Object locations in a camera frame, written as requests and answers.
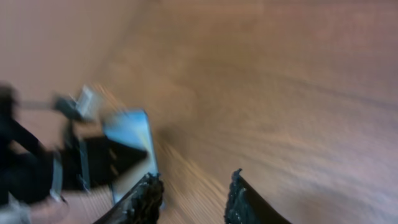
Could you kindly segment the Samsung Galaxy smartphone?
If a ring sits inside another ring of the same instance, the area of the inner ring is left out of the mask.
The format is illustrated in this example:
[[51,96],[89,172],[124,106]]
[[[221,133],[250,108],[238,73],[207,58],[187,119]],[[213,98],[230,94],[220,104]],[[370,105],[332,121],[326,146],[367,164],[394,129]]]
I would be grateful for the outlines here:
[[144,110],[129,110],[112,115],[106,120],[103,131],[113,141],[132,148],[132,152],[143,152],[143,159],[123,158],[127,169],[111,184],[114,203],[118,203],[146,174],[159,173],[150,122]]

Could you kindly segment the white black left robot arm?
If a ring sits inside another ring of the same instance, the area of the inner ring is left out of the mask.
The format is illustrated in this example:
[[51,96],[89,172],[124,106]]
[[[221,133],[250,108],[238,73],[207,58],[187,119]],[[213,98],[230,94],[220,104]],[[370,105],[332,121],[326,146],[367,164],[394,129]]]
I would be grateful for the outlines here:
[[50,109],[66,117],[62,148],[48,150],[16,119],[15,90],[1,84],[1,205],[10,197],[28,205],[61,191],[87,192],[108,185],[147,157],[147,153],[109,137],[81,138],[75,123],[87,123],[77,102],[61,96]]

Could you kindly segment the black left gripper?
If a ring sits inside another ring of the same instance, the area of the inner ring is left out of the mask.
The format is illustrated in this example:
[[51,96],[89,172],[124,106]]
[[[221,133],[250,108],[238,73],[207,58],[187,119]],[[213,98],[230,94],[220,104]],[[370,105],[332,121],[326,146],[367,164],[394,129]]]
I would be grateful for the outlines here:
[[[104,135],[79,137],[72,124],[63,130],[63,190],[90,191],[111,185],[147,157],[147,151]],[[148,172],[93,224],[156,224],[163,204],[160,174]]]

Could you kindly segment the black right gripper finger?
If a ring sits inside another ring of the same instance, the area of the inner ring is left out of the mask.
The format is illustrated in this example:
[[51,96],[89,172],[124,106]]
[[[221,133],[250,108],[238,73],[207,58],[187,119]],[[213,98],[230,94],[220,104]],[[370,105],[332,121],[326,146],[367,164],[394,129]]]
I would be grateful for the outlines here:
[[227,224],[291,224],[241,176],[233,172],[224,212]]

